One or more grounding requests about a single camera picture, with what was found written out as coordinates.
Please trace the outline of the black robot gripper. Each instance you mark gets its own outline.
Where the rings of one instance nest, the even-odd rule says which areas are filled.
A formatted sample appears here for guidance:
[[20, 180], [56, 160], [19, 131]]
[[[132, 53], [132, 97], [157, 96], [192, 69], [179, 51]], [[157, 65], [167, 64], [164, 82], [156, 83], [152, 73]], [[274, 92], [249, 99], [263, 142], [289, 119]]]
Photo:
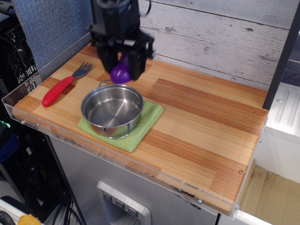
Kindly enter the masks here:
[[145, 71], [147, 58], [154, 57], [154, 38], [140, 30], [142, 15], [137, 0], [93, 0], [91, 3], [93, 24], [87, 27], [91, 42], [105, 70], [110, 73], [118, 63], [118, 52], [130, 51], [128, 63], [133, 81]]

